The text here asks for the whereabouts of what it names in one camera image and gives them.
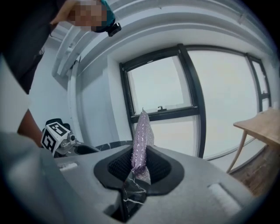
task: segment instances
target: pink sparkly fabric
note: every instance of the pink sparkly fabric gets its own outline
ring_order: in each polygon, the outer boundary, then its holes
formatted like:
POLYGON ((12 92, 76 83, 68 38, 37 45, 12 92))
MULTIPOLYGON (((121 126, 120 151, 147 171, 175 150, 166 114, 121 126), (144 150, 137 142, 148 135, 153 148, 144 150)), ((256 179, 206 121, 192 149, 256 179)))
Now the pink sparkly fabric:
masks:
POLYGON ((146 174, 146 147, 147 145, 154 145, 154 133, 150 125, 149 115, 143 110, 140 114, 134 141, 133 141, 133 154, 131 158, 132 172, 139 175, 146 174))

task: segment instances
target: gray plastic surface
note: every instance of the gray plastic surface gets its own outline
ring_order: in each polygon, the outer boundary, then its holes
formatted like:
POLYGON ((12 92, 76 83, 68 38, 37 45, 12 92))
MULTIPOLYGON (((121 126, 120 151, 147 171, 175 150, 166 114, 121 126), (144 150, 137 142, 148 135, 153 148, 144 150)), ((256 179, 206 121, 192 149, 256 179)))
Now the gray plastic surface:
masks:
MULTIPOLYGON (((126 146, 98 153, 53 159, 28 138, 0 134, 0 159, 5 179, 13 194, 37 218, 47 223, 120 223, 104 214, 116 208, 117 191, 105 189, 95 178, 94 165, 126 146), (72 169, 58 168, 76 163, 72 169)), ((224 223, 228 216, 208 186, 220 183, 241 206, 249 204, 251 193, 237 180, 209 162, 154 147, 178 160, 184 167, 183 181, 165 196, 150 196, 127 222, 224 223)))

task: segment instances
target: window frame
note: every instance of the window frame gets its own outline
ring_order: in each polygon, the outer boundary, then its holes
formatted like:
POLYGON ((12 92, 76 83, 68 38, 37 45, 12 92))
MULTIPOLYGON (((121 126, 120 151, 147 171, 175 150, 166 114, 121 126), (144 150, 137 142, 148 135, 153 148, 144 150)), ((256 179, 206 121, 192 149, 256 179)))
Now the window frame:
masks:
MULTIPOLYGON (((188 54, 188 51, 192 51, 192 50, 219 51, 219 52, 230 53, 230 54, 235 54, 235 55, 245 57, 247 59, 248 65, 250 67, 250 70, 251 70, 251 73, 253 75, 253 79, 255 82, 257 99, 258 99, 258 112, 263 111, 263 105, 262 105, 263 99, 268 98, 269 106, 271 107, 270 87, 269 87, 266 71, 264 69, 261 59, 258 59, 252 55, 249 55, 248 53, 243 53, 243 52, 236 51, 233 49, 219 47, 219 46, 212 46, 212 45, 178 44, 177 46, 174 46, 174 47, 153 51, 153 52, 141 55, 139 57, 136 57, 125 63, 120 63, 119 68, 120 68, 120 74, 121 74, 123 96, 124 96, 125 105, 126 105, 127 119, 129 122, 131 136, 133 139, 134 134, 135 134, 133 124, 138 122, 138 118, 140 115, 134 115, 133 99, 132 99, 132 94, 130 91, 128 72, 135 68, 143 66, 147 63, 151 63, 153 61, 161 60, 161 59, 172 57, 172 56, 178 56, 179 61, 182 65, 182 68, 185 73, 187 85, 189 87, 189 93, 190 93, 190 97, 192 100, 192 106, 173 109, 173 110, 149 113, 149 118, 150 118, 150 121, 157 121, 157 120, 165 120, 165 119, 198 115, 198 124, 199 125, 197 127, 198 133, 197 133, 197 140, 196 140, 198 143, 198 148, 195 152, 195 156, 199 157, 199 158, 203 158, 205 142, 206 142, 206 110, 205 110, 204 97, 203 97, 203 92, 202 92, 202 87, 200 85, 199 77, 198 77, 196 69, 193 65, 193 62, 188 54), (260 84, 259 84, 256 70, 253 66, 253 61, 260 64, 262 72, 265 76, 265 82, 266 82, 267 91, 268 91, 268 93, 266 93, 266 94, 261 93, 260 84)), ((215 158, 220 158, 220 157, 225 156, 229 153, 232 153, 236 150, 237 150, 237 148, 234 150, 231 149, 226 153, 222 153, 221 155, 208 158, 207 160, 213 160, 215 158)))

